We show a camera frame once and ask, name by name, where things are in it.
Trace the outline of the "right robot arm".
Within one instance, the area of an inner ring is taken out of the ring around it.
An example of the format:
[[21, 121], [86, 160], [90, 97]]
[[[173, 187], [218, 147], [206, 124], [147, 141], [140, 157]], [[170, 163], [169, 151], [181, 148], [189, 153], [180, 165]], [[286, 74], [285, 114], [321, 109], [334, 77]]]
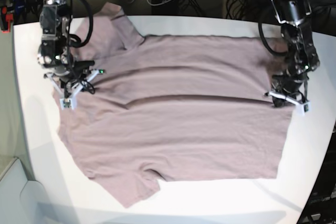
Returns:
[[70, 32], [73, 18], [73, 0], [42, 0], [43, 7], [39, 18], [42, 29], [41, 44], [38, 49], [38, 62], [47, 70], [45, 79], [49, 79], [55, 89], [64, 98], [78, 92], [95, 93], [90, 82], [93, 76], [93, 60], [77, 60], [71, 54], [71, 48], [85, 46], [93, 32], [93, 12], [86, 0], [79, 0], [88, 13], [89, 28], [84, 40]]

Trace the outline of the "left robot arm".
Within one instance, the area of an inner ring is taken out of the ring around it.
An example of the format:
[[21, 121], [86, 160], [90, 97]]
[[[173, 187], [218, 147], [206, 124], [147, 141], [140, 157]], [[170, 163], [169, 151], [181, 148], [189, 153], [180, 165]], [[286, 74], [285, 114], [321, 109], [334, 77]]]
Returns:
[[[266, 93], [272, 98], [275, 107], [288, 103], [296, 106], [301, 113], [310, 110], [307, 99], [308, 73], [320, 66], [320, 60], [313, 44], [311, 14], [309, 0], [270, 0], [258, 22], [258, 30], [265, 48], [276, 57], [284, 57], [287, 67], [279, 74], [272, 76], [270, 91]], [[273, 11], [281, 26], [281, 36], [287, 43], [287, 51], [273, 50], [266, 41], [262, 24], [265, 16]]]

